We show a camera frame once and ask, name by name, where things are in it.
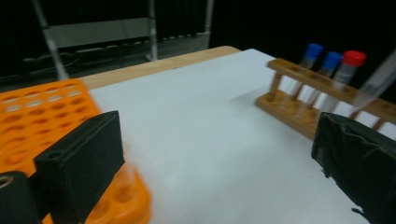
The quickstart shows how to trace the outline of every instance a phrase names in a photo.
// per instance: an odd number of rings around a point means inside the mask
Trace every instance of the test tube cap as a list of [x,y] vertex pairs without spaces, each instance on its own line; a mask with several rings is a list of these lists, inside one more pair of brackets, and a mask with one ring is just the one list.
[[317,58],[322,52],[323,47],[319,44],[310,43],[305,50],[305,58]]
[[346,63],[351,66],[361,66],[366,61],[367,55],[356,50],[347,50],[344,52],[342,63]]
[[324,59],[323,68],[324,69],[334,69],[337,64],[340,63],[343,55],[340,53],[330,51],[326,54],[326,58]]

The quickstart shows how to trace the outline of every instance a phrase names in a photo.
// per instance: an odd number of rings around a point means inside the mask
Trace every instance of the white table surface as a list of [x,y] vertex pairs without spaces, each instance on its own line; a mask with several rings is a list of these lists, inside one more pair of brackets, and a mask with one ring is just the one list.
[[120,111],[150,223],[368,223],[311,159],[312,141],[254,105],[272,59],[250,49],[91,91]]

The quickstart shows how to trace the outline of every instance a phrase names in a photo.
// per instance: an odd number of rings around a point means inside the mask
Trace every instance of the clear plastic tube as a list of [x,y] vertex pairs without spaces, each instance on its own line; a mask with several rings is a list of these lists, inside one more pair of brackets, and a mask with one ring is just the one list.
[[[334,75],[332,87],[336,90],[342,91],[345,85],[349,84],[358,67],[364,63],[366,57],[367,56],[364,53],[358,52],[356,50],[347,50],[344,53],[344,58],[340,67],[337,69]],[[320,111],[333,112],[338,102],[339,101],[336,98],[328,95]]]
[[[303,59],[299,63],[301,68],[299,72],[305,73],[307,70],[311,69],[322,50],[323,47],[321,45],[314,43],[309,44]],[[286,104],[291,100],[291,98],[295,94],[297,94],[298,91],[301,90],[302,87],[303,87],[303,83],[299,81],[294,80],[293,82],[291,82],[290,86],[288,87],[288,90],[291,90],[291,92],[285,97],[283,97],[282,101],[279,104],[279,107],[286,108]]]
[[355,98],[354,111],[358,111],[378,98],[396,80],[396,49],[382,62],[361,86]]
[[[325,77],[331,77],[336,66],[339,64],[341,58],[342,55],[337,52],[333,52],[333,51],[328,52],[323,65],[318,70],[318,73]],[[312,90],[311,94],[309,94],[307,101],[306,102],[302,101],[300,107],[297,109],[295,116],[297,118],[300,118],[302,114],[305,112],[305,110],[312,109],[319,95],[320,95],[320,91]]]

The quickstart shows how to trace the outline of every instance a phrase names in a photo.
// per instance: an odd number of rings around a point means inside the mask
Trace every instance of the red cap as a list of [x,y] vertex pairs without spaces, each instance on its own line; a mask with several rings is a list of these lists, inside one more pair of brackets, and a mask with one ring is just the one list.
[[361,66],[366,61],[367,55],[356,50],[347,50],[344,52],[342,63],[352,66]]

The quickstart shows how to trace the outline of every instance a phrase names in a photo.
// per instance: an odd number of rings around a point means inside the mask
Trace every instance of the metal pole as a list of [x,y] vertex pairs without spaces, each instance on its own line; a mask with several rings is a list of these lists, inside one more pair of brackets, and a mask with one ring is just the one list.
[[59,57],[58,49],[56,48],[55,41],[50,36],[50,27],[44,16],[44,12],[40,6],[39,0],[32,0],[33,7],[35,8],[35,14],[37,15],[38,21],[40,22],[41,31],[43,32],[44,38],[46,39],[47,47],[52,56],[52,60],[55,63],[55,68],[58,74],[58,80],[69,79],[64,70],[64,64],[62,63],[61,57]]
[[151,44],[150,60],[158,60],[157,52],[157,28],[155,19],[155,6],[154,0],[148,0],[148,38]]
[[205,20],[205,33],[210,33],[212,25],[213,4],[215,0],[207,0],[206,20]]

